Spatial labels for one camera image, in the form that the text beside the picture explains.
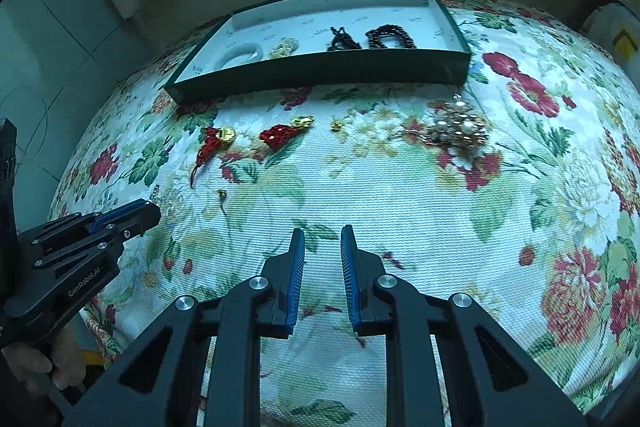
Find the person's left hand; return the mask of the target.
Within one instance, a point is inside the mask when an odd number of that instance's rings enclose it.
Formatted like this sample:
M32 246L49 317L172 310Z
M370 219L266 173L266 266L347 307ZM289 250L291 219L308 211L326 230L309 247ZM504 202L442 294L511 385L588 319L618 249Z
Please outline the person's left hand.
M40 395L37 375L53 373L52 381L58 390L81 384L86 376L86 363L72 329L66 325L53 340L50 355L26 345L14 343L2 349L2 355L16 379L32 395Z

